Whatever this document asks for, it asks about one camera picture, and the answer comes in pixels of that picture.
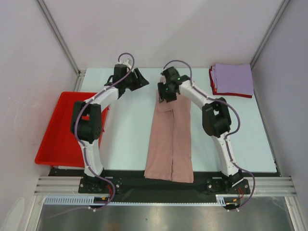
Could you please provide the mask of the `pink t shirt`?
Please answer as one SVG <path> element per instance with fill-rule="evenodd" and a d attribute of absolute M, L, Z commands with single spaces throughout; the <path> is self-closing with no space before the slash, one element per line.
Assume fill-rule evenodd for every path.
<path fill-rule="evenodd" d="M 181 94 L 169 103 L 156 95 L 144 177 L 193 183 L 191 101 Z"/>

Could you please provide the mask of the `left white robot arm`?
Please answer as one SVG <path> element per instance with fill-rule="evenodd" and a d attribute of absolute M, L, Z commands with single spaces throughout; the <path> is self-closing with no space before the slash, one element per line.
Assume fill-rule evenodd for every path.
<path fill-rule="evenodd" d="M 94 96 L 73 105 L 71 133 L 77 140 L 84 160 L 84 174 L 79 193 L 102 193 L 111 181 L 104 178 L 100 160 L 99 139 L 103 132 L 102 112 L 118 100 L 127 89 L 137 90 L 148 85 L 138 68 L 117 64 L 103 89 Z"/>

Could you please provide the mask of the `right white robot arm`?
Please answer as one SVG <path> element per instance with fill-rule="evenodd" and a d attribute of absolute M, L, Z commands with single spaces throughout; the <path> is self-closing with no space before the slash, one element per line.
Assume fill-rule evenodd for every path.
<path fill-rule="evenodd" d="M 221 164 L 222 188 L 227 193 L 235 192 L 244 177 L 242 170 L 236 166 L 231 146 L 229 137 L 231 117 L 225 99 L 210 97 L 189 80 L 158 83 L 158 94 L 160 102 L 175 101 L 182 94 L 201 109 L 203 129 L 212 138 L 218 152 Z"/>

